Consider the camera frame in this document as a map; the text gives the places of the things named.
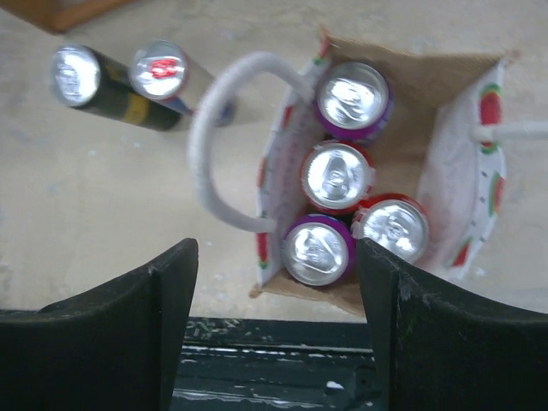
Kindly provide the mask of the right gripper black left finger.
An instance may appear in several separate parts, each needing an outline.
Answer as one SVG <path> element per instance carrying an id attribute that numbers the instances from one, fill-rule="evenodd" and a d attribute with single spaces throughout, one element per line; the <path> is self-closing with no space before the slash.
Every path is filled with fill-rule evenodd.
<path id="1" fill-rule="evenodd" d="M 81 294 L 2 310 L 2 409 L 168 409 L 198 259 L 185 239 Z"/>

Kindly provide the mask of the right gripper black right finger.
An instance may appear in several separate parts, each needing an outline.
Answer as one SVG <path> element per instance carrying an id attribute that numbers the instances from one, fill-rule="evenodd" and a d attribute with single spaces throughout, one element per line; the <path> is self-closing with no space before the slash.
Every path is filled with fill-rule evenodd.
<path id="1" fill-rule="evenodd" d="M 544 410 L 547 317 L 490 300 L 370 239 L 356 272 L 386 410 Z"/>

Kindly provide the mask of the brown canvas tote bag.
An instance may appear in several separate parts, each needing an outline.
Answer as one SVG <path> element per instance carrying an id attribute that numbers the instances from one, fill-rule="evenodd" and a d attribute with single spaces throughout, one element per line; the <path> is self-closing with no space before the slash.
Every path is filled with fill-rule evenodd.
<path id="1" fill-rule="evenodd" d="M 281 249 L 283 236 L 307 208 L 301 163 L 328 134 L 316 108 L 320 82 L 337 63 L 350 61 L 372 65 L 390 83 L 389 114 L 372 127 L 373 193 L 404 194 L 426 209 L 431 237 L 419 267 L 495 301 L 545 312 L 546 286 L 509 286 L 501 271 L 492 272 L 487 285 L 471 277 L 474 257 L 497 223 L 507 180 L 501 143 L 476 138 L 472 132 L 480 124 L 501 120 L 507 58 L 415 55 L 330 35 L 323 37 L 318 55 L 302 70 L 268 52 L 237 60 L 211 85 L 194 118 L 188 160 L 201 203 L 219 220 L 256 236 L 257 276 L 237 277 L 232 285 L 242 286 L 251 298 L 286 295 L 364 313 L 355 276 L 324 288 L 298 283 L 284 268 Z M 257 213 L 248 216 L 224 202 L 214 184 L 212 119 L 222 103 L 260 74 L 280 78 L 288 88 L 259 167 Z"/>

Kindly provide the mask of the black beverage can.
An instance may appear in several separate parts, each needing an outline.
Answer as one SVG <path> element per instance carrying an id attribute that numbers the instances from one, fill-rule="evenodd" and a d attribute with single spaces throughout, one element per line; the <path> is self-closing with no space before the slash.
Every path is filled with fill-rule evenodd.
<path id="1" fill-rule="evenodd" d="M 50 86 L 63 105 L 154 131 L 175 128 L 182 115 L 138 94 L 128 68 L 93 48 L 69 44 L 51 57 Z"/>

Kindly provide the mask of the white can red tab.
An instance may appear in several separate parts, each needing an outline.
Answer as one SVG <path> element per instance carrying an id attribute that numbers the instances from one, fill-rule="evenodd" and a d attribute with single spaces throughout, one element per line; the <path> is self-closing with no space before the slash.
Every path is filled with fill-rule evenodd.
<path id="1" fill-rule="evenodd" d="M 149 42 L 134 54 L 129 80 L 136 92 L 185 116 L 193 116 L 215 77 L 179 45 Z"/>

